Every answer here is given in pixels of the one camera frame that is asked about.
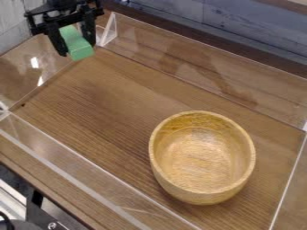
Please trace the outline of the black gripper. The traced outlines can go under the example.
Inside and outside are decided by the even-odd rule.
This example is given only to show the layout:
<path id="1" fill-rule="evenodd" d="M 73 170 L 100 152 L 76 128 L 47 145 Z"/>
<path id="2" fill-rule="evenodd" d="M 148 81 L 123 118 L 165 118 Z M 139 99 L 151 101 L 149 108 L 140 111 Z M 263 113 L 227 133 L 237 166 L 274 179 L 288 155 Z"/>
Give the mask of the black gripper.
<path id="1" fill-rule="evenodd" d="M 80 23 L 83 38 L 93 46 L 95 20 L 101 15 L 104 15 L 101 0 L 44 0 L 40 6 L 24 13 L 31 34 L 47 34 L 55 50 L 63 57 L 67 56 L 68 48 L 59 27 Z"/>

